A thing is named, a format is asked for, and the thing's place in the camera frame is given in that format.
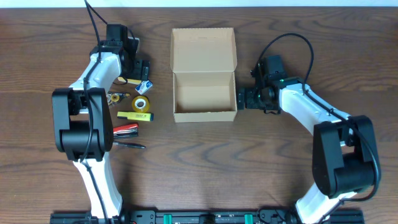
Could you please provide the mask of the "yellow spiral notepad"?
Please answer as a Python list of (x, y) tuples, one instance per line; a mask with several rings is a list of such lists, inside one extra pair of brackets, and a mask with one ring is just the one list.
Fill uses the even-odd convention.
[(125, 84), (134, 84), (134, 85), (139, 85), (141, 84), (141, 80), (135, 80), (135, 79), (128, 79), (124, 77), (118, 77), (118, 81), (122, 83), (122, 85)]

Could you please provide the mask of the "yellow clear tape roll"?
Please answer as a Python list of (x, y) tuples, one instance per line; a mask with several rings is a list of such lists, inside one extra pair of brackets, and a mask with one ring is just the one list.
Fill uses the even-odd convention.
[(146, 96), (137, 96), (132, 101), (132, 108), (137, 113), (146, 113), (149, 111), (150, 104)]

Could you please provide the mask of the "brown cardboard box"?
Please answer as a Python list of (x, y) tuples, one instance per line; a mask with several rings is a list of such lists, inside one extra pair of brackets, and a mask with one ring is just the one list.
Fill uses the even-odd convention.
[(170, 45), (176, 123), (233, 121), (237, 114), (234, 29), (173, 29)]

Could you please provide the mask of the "red stapler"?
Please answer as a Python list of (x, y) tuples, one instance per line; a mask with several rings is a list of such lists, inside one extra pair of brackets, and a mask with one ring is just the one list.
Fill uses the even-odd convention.
[(138, 136), (139, 125), (137, 123), (127, 124), (113, 128), (115, 138), (131, 138)]

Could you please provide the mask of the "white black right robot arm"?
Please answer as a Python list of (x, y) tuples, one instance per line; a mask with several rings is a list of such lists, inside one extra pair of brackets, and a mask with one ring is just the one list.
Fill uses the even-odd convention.
[(351, 116), (317, 96), (298, 78), (263, 82), (238, 93), (239, 109), (286, 112), (313, 136), (313, 185), (285, 212), (285, 223), (353, 223), (356, 215), (338, 213), (346, 202), (363, 202), (376, 194), (381, 168), (372, 121)]

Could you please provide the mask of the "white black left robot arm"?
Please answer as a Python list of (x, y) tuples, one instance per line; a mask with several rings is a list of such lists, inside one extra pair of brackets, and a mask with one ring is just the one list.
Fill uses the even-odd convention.
[(67, 215), (64, 223), (130, 223), (109, 160), (114, 134), (106, 95), (136, 64), (135, 52), (92, 51), (80, 78), (52, 93), (55, 145), (78, 169), (91, 203), (84, 217)]

